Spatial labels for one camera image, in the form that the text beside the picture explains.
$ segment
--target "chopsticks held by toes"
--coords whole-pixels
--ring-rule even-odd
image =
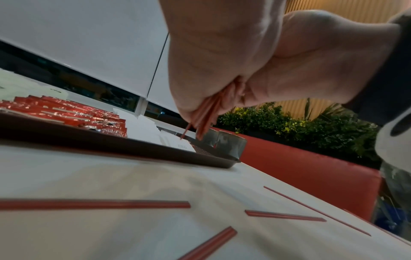
[[[184,138],[187,131],[193,126],[197,129],[197,139],[202,140],[211,124],[217,123],[219,112],[233,108],[244,95],[244,90],[244,78],[238,76],[220,92],[206,98],[191,115],[190,123],[181,138]]]

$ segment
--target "wooden wall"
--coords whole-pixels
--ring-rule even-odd
[[[286,13],[295,10],[320,9],[363,23],[384,23],[394,14],[410,5],[409,0],[288,0]],[[277,102],[294,118],[304,117],[307,99]],[[316,118],[332,102],[311,99],[311,119]]]

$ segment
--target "black tray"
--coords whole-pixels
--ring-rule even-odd
[[[189,137],[186,139],[197,153],[1,112],[0,138],[218,168],[230,168],[240,162]]]

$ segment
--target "metal container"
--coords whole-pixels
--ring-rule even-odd
[[[209,129],[208,132],[203,136],[202,143],[214,147],[215,143],[217,142],[218,131]]]
[[[246,144],[247,139],[245,138],[239,137],[235,134],[219,131],[215,148],[220,152],[240,159]]]

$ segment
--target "dark fabric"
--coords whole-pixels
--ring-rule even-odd
[[[411,107],[411,18],[404,16],[398,24],[402,35],[387,61],[366,87],[343,105],[380,126]]]

